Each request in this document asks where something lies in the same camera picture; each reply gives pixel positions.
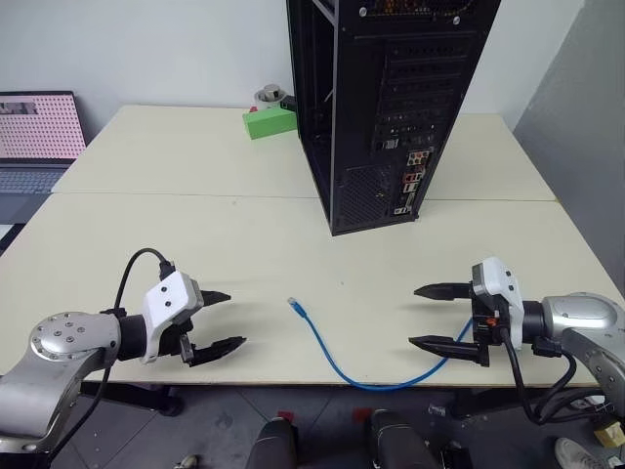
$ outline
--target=black computer case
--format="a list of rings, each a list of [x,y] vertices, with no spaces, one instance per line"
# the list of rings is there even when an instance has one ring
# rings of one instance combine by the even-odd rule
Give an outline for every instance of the black computer case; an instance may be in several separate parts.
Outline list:
[[[287,0],[300,139],[333,235],[413,221],[499,0]]]

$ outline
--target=floor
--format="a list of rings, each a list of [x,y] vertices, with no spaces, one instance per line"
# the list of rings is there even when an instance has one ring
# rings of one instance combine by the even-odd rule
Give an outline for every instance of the floor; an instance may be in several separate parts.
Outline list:
[[[451,393],[423,388],[370,393],[348,387],[189,386],[175,392],[186,403],[177,417],[102,402],[53,468],[170,469],[190,453],[201,455],[203,469],[244,468],[262,426],[284,411],[293,414],[299,430],[301,467],[368,468],[362,417],[370,408],[399,411],[431,448],[450,440],[468,448],[479,469],[557,468],[552,447],[560,436],[604,461],[618,454],[598,444],[589,423],[537,427],[519,408],[453,420],[441,411],[448,408]],[[69,424],[89,403],[79,400]]]

